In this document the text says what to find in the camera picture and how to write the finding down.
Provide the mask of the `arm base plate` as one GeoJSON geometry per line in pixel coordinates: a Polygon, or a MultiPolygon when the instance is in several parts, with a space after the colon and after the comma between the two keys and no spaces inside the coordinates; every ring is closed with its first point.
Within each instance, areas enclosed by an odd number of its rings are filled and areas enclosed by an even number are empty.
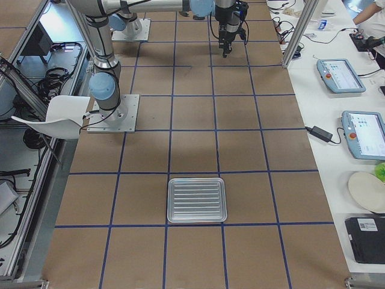
{"type": "Polygon", "coordinates": [[[90,126],[86,127],[88,133],[120,133],[135,132],[139,95],[121,95],[120,105],[109,117],[110,112],[101,110],[90,116],[90,126]]]}
{"type": "Polygon", "coordinates": [[[135,19],[125,22],[110,17],[109,24],[112,29],[112,41],[114,42],[146,42],[149,39],[150,19],[135,19]]]}

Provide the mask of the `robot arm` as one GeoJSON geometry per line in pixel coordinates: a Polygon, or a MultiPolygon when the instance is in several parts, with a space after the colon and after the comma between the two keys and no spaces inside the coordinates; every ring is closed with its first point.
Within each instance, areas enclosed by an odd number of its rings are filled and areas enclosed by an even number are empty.
{"type": "Polygon", "coordinates": [[[106,14],[112,14],[114,30],[125,30],[128,22],[136,21],[138,13],[178,12],[186,17],[192,12],[196,17],[215,18],[218,47],[226,58],[232,52],[236,36],[246,40],[242,24],[247,15],[248,4],[244,1],[102,1],[106,14]]]}
{"type": "Polygon", "coordinates": [[[109,17],[122,12],[188,12],[203,17],[209,15],[214,1],[70,1],[72,7],[83,16],[89,30],[89,38],[95,50],[94,64],[99,70],[113,72],[120,69],[120,62],[114,55],[109,17]]]}

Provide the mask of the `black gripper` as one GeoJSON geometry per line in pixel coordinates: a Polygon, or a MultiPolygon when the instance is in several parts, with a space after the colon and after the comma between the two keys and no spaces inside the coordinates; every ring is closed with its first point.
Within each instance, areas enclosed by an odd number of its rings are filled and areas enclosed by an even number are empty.
{"type": "Polygon", "coordinates": [[[232,52],[232,42],[235,39],[236,33],[238,30],[237,25],[232,25],[230,23],[227,24],[219,24],[218,32],[218,42],[219,48],[223,49],[223,58],[227,57],[227,54],[232,52]]]}

